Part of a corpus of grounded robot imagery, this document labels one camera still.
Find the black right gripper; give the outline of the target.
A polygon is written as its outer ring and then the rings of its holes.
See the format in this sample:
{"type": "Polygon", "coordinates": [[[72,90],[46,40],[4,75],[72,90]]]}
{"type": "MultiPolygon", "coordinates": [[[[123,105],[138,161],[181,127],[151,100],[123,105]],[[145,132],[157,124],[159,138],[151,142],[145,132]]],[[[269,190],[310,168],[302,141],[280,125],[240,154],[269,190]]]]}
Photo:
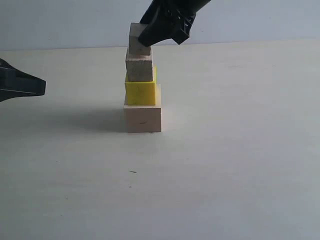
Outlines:
{"type": "Polygon", "coordinates": [[[138,40],[145,47],[165,40],[173,40],[178,45],[190,37],[191,27],[197,12],[210,0],[153,0],[140,24],[147,27],[138,40]]]}

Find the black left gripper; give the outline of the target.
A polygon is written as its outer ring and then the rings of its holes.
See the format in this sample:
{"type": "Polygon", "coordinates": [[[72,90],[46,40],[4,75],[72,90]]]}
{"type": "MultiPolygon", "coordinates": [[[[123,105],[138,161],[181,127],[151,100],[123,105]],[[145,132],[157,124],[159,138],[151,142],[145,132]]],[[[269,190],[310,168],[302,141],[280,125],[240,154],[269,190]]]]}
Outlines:
{"type": "Polygon", "coordinates": [[[0,59],[0,101],[43,96],[46,81],[19,70],[13,69],[6,61],[0,59]]]}

